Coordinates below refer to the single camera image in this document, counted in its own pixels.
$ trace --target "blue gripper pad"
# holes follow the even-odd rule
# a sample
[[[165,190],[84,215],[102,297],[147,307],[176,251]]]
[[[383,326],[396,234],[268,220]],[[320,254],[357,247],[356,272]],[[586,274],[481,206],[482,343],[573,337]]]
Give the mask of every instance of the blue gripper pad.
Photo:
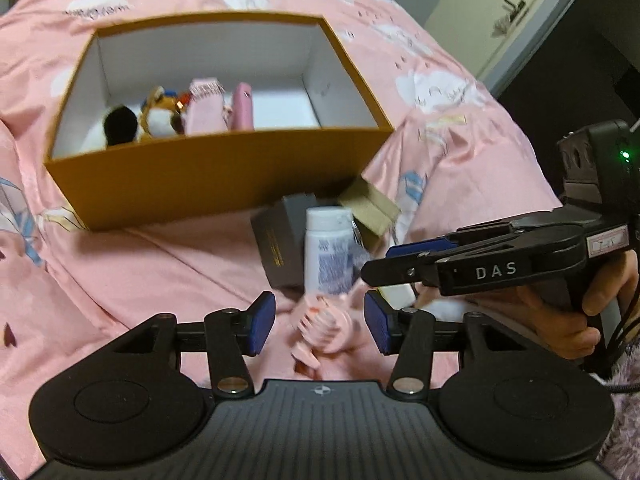
[[[425,240],[423,242],[414,242],[413,244],[396,245],[389,247],[385,254],[385,258],[391,258],[392,256],[405,256],[407,254],[424,253],[429,251],[430,253],[437,253],[439,251],[447,251],[449,249],[455,249],[458,245],[453,243],[446,237],[434,238],[433,240]]]
[[[394,352],[396,345],[394,344],[392,330],[390,330],[395,327],[395,322],[393,315],[386,313],[378,303],[380,300],[385,301],[379,294],[372,292],[365,294],[364,319],[380,353],[391,355],[398,353],[397,351]]]
[[[276,297],[272,292],[263,292],[249,307],[248,314],[252,316],[247,344],[248,354],[258,355],[276,319]]]

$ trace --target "handle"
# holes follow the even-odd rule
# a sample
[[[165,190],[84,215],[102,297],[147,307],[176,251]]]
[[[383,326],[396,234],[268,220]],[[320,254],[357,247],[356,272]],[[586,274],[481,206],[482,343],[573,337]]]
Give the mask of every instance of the handle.
[[[510,0],[503,0],[503,1],[506,4],[506,6],[509,7],[508,10],[510,10],[510,13],[509,13],[510,23],[515,22],[515,20],[518,18],[518,16],[520,16],[520,14],[525,9],[525,7],[527,7],[527,3],[524,0],[520,0],[518,4],[514,4]]]

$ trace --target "open cardboard box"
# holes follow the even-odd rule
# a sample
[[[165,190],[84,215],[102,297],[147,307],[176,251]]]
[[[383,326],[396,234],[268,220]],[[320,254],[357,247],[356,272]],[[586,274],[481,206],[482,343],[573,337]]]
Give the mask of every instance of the open cardboard box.
[[[111,107],[138,113],[157,85],[217,77],[253,87],[252,132],[105,148]],[[253,208],[297,192],[327,196],[393,131],[324,19],[270,12],[164,16],[98,29],[49,131],[45,166],[89,229]]]

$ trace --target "umbrella print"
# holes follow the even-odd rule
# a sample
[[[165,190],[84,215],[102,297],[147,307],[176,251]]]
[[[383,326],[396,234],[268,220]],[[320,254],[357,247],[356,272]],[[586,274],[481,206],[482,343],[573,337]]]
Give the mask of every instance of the umbrella print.
[[[24,240],[24,251],[34,264],[42,260],[34,248],[38,231],[22,191],[13,183],[0,178],[0,230],[16,233]]]

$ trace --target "human hand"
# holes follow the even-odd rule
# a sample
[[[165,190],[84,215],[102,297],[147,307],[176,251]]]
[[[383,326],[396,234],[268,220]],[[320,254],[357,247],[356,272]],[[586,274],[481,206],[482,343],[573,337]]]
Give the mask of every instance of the human hand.
[[[600,332],[587,327],[587,316],[596,316],[618,298],[620,309],[629,308],[638,284],[638,259],[634,251],[617,254],[598,271],[582,300],[582,312],[560,312],[543,303],[528,286],[517,289],[529,307],[530,324],[555,353],[578,359],[593,353]]]

